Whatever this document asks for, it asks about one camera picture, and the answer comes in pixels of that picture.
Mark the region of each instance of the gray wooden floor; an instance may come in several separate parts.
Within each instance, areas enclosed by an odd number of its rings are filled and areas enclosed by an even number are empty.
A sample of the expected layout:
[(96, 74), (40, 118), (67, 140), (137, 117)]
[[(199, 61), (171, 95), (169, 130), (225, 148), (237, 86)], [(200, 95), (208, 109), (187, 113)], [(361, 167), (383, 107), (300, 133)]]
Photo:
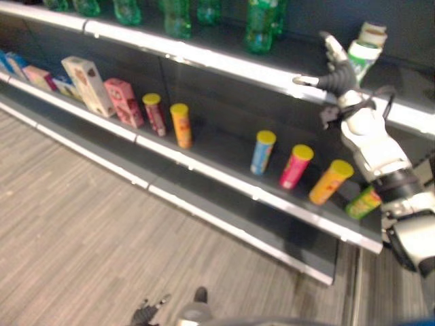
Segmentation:
[[(204, 285), (216, 316), (351, 322), (354, 247), (327, 287), (191, 217), (0, 112), (0, 325), (127, 325), (143, 298)], [(364, 253), (355, 325), (425, 314), (418, 278)]]

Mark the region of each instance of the green can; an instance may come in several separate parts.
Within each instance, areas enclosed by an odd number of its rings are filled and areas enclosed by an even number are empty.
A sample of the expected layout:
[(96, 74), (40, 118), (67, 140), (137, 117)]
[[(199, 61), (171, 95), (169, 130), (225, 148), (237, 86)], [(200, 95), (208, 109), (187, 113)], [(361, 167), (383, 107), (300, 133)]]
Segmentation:
[(346, 206), (346, 213), (354, 219), (362, 219), (381, 203), (373, 186), (369, 186)]

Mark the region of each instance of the red can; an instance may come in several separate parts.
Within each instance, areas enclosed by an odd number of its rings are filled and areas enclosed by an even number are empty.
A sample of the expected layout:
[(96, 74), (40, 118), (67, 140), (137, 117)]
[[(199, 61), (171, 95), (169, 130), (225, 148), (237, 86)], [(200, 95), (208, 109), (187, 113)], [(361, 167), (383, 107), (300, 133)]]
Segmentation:
[(166, 126), (164, 124), (162, 109), (160, 107), (161, 98), (159, 94), (149, 93), (142, 97), (145, 110), (147, 111), (148, 119), (151, 126), (157, 135), (162, 137), (166, 134)]

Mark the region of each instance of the bottle cap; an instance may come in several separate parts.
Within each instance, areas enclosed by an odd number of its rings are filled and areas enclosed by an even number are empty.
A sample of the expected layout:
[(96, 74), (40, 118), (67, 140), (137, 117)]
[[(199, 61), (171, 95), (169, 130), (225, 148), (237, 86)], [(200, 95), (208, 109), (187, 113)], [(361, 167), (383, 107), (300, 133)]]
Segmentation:
[(313, 158), (314, 151), (309, 146), (299, 144), (293, 147), (292, 154), (300, 160), (309, 161)]
[(157, 104), (160, 102), (160, 100), (160, 95), (156, 93), (148, 93), (142, 97), (142, 102), (144, 102), (146, 105)]
[(343, 178), (347, 179), (353, 175), (353, 167), (343, 160), (333, 160), (330, 169)]
[(277, 137), (275, 136), (275, 134), (269, 130), (261, 130), (257, 133), (257, 141), (261, 143), (271, 145), (275, 143), (276, 140)]
[(171, 105), (171, 114), (173, 115), (187, 115), (189, 107), (183, 103), (176, 103)]
[(365, 31), (366, 29), (373, 29), (384, 34), (387, 31), (387, 27), (382, 24), (378, 24), (377, 22), (364, 22), (361, 27), (361, 31)]
[(358, 39), (364, 43), (375, 44), (382, 48), (385, 41), (387, 41), (387, 34), (376, 29), (365, 29), (361, 31)]

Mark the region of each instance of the store shelf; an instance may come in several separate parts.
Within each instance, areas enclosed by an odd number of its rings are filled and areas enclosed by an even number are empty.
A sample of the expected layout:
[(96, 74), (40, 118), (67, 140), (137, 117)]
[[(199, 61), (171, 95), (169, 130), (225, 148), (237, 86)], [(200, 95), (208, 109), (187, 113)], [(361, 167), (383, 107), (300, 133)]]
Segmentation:
[(60, 107), (62, 110), (65, 110), (106, 130), (109, 130), (110, 132), (131, 142), (134, 142), (136, 139), (136, 134), (133, 131), (125, 129), (125, 127), (123, 127), (118, 120), (108, 120), (99, 115), (95, 115), (89, 112), (83, 103), (75, 101), (72, 98), (68, 98), (55, 92), (46, 92), (40, 88), (32, 86), (31, 84), (27, 83), (27, 81), (24, 81), (19, 77), (7, 78), (7, 76), (3, 74), (3, 76), (0, 75), (0, 80), (4, 82), (7, 80), (7, 82), (15, 88), (23, 90), (26, 93), (36, 96), (37, 98), (40, 98), (54, 106)]
[[(157, 137), (146, 124), (135, 130), (121, 125), (116, 118), (105, 119), (89, 111), (83, 105), (74, 103), (57, 93), (46, 92), (15, 77), (10, 78), (10, 88), (18, 88), (37, 98), (57, 106), (77, 117), (86, 117), (88, 122), (115, 134), (119, 129), (134, 134), (136, 144), (154, 151), (172, 161), (183, 164), (189, 170), (195, 170), (207, 177), (223, 183), (232, 189), (248, 195), (271, 207), (291, 214), (304, 222), (310, 223), (321, 231), (328, 232), (343, 241), (352, 242), (365, 249), (379, 253), (383, 243), (381, 240), (381, 221), (379, 216), (372, 215), (361, 221), (349, 218), (343, 211), (342, 203), (330, 200), (318, 207), (307, 200), (312, 179), (303, 179), (291, 193), (278, 186), (279, 174), (285, 166), (287, 154), (274, 153), (265, 175), (258, 177), (250, 173), (252, 149), (254, 144), (236, 135), (225, 133), (214, 126), (193, 124), (194, 146), (190, 150), (177, 146), (173, 132), (166, 137)], [(318, 177), (319, 171), (312, 167), (312, 177)], [(353, 196), (344, 189), (347, 196)]]
[(149, 190), (301, 272), (332, 283), (337, 239), (180, 166), (166, 170)]
[[(188, 41), (171, 39), (163, 32), (162, 14), (151, 7), (143, 10), (145, 27), (137, 28), (119, 25), (114, 19), (110, 4), (103, 6), (101, 18), (87, 19), (83, 25), (80, 25), (81, 22), (76, 22), (79, 18), (72, 13), (51, 12), (39, 6), (31, 8), (9, 1), (0, 1), (0, 13), (3, 14), (36, 20), (40, 23), (45, 23), (44, 17), (47, 16), (49, 24), (60, 28), (67, 27), (80, 31), (83, 27), (83, 33), (91, 37), (122, 43), (305, 101), (319, 104), (335, 101), (332, 96), (321, 90), (292, 83), (292, 78), (300, 73), (308, 75), (326, 73), (324, 49), (320, 45), (298, 39), (285, 39), (276, 42), (269, 55), (255, 56), (244, 50), (242, 42), (244, 29), (238, 26), (231, 26), (231, 33), (228, 33), (228, 26), (222, 25), (194, 30), (193, 37)], [(369, 72), (363, 83), (367, 92), (385, 84), (393, 84), (399, 91), (388, 121), (435, 139), (435, 100), (433, 96), (426, 94), (432, 89), (431, 74), (386, 62), (378, 62), (372, 70), (373, 75), (370, 76)], [(383, 110), (387, 104), (383, 98), (376, 98), (375, 102), (380, 110)]]
[(334, 237), (5, 84), (0, 91), (0, 109), (286, 265), (332, 284)]
[(77, 31), (83, 31), (86, 18), (77, 14), (59, 14), (51, 12), (44, 6), (40, 5), (23, 5), (21, 3), (2, 1), (0, 3), (0, 12), (8, 15), (18, 16), (23, 19), (35, 20), (43, 24), (52, 24), (54, 26)]
[(134, 143), (1, 83), (0, 109), (144, 189), (169, 165), (154, 152), (145, 156)]

